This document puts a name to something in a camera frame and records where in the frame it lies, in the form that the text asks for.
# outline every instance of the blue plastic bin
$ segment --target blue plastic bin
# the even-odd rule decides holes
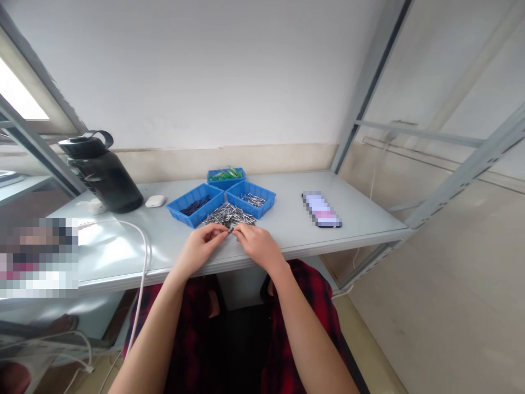
[[[181,212],[181,210],[188,208],[193,202],[206,198],[207,195],[209,195],[210,200],[190,216],[186,216]],[[186,223],[189,227],[196,228],[210,213],[215,211],[223,203],[224,191],[203,183],[166,205],[166,208],[170,210],[171,216],[175,219]]]
[[[240,199],[241,194],[247,193],[252,193],[257,197],[261,197],[262,199],[265,199],[266,202],[261,208],[257,208],[256,206],[253,206],[252,204]],[[256,184],[250,183],[248,181],[242,181],[233,185],[226,191],[226,195],[228,196],[229,203],[236,205],[244,212],[253,215],[255,219],[260,219],[266,212],[268,212],[268,210],[273,206],[276,196],[274,192],[266,190],[265,188],[257,186]]]
[[[229,169],[210,170],[210,171],[208,171],[208,177],[206,178],[206,180],[208,181],[208,184],[211,185],[211,186],[218,187],[219,189],[222,189],[222,190],[228,190],[234,184],[246,180],[246,173],[244,172],[244,170],[241,167],[239,167],[239,168],[236,168],[235,170],[240,171],[242,173],[242,178],[225,179],[223,181],[210,181],[210,177],[214,176],[217,173],[220,173],[221,171],[227,171],[227,170],[229,170]]]

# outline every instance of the water bottle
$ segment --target water bottle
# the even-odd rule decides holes
[[[93,137],[97,133],[104,136],[104,142]],[[59,142],[68,155],[67,164],[108,211],[131,212],[142,205],[144,197],[118,156],[108,150],[111,145],[113,137],[104,130],[92,130]]]

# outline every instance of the metal shelf frame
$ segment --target metal shelf frame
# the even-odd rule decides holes
[[[31,122],[25,120],[1,94],[0,130],[40,161],[71,196],[78,196],[86,190],[86,186],[49,147]]]
[[[401,30],[403,22],[409,12],[411,0],[406,0],[403,5],[396,3],[391,5],[399,9],[398,20],[392,29],[390,38],[385,44],[385,31],[378,30],[376,35],[382,35],[378,39],[374,39],[370,53],[377,54],[383,50],[381,61],[378,57],[370,56],[368,62],[365,63],[364,69],[374,69],[377,78],[370,79],[366,71],[361,73],[360,79],[365,83],[369,83],[367,95],[361,97],[361,100],[354,104],[350,113],[354,114],[351,119],[349,131],[343,134],[340,139],[339,150],[332,164],[332,169],[335,173],[339,173],[341,165],[344,162],[348,150],[359,132],[361,126],[374,128],[378,130],[388,131],[386,139],[392,140],[398,134],[407,134],[417,136],[420,138],[427,138],[430,140],[437,140],[461,146],[468,146],[476,150],[457,168],[428,198],[424,201],[412,202],[408,204],[399,205],[388,209],[389,212],[400,211],[409,208],[416,208],[412,215],[405,221],[405,224],[412,230],[417,230],[425,225],[433,215],[441,211],[446,205],[461,194],[465,189],[472,184],[474,180],[480,177],[483,173],[489,170],[496,164],[505,154],[512,148],[517,146],[525,139],[525,102],[498,127],[490,137],[486,140],[478,138],[460,137],[455,135],[447,135],[439,132],[429,132],[417,129],[406,129],[391,124],[374,123],[365,121],[364,115],[368,105],[374,95],[374,91],[381,79],[381,74],[388,62],[389,54],[392,51],[394,43],[397,39],[398,33]],[[383,15],[381,23],[388,23],[388,17]],[[359,92],[353,98],[360,98]],[[340,296],[350,292],[353,285],[361,279],[368,271],[375,267],[383,258],[388,256],[393,250],[400,247],[408,238],[400,241],[380,244],[371,252],[350,274],[350,276],[340,284],[340,291],[335,293],[335,296]]]

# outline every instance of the plaid fabric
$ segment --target plaid fabric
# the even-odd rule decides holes
[[[301,260],[289,260],[291,271],[306,300],[328,333],[339,354],[348,367],[349,349],[341,333],[337,310],[332,303],[332,289],[325,278],[315,268]],[[306,393],[299,378],[291,354],[290,342],[284,326],[279,302],[274,303],[272,311],[272,338],[266,365],[262,370],[261,393],[299,394]]]
[[[136,337],[144,326],[161,287],[162,285],[144,287]],[[164,393],[213,394],[219,392],[218,379],[215,377],[207,351],[210,337],[208,322],[211,312],[208,289],[209,285],[204,277],[191,278],[184,288]],[[135,304],[126,336],[124,356],[130,343],[136,308]]]
[[[337,311],[332,304],[330,285],[316,269],[301,260],[290,260],[288,263],[303,294],[348,366],[349,349],[341,333]],[[137,336],[161,286],[144,288]],[[276,299],[272,305],[272,338],[261,374],[261,393],[305,393],[291,354],[281,307],[277,301],[278,295],[276,292],[274,294]],[[207,352],[210,310],[206,281],[204,278],[190,279],[184,289],[165,393],[220,392]],[[131,314],[124,354],[129,344],[134,316],[135,310]]]

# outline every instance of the forearm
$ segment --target forearm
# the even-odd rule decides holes
[[[164,391],[185,284],[176,272],[168,275],[109,394]]]
[[[270,273],[301,382],[309,394],[358,393],[339,352],[317,319],[288,263]]]

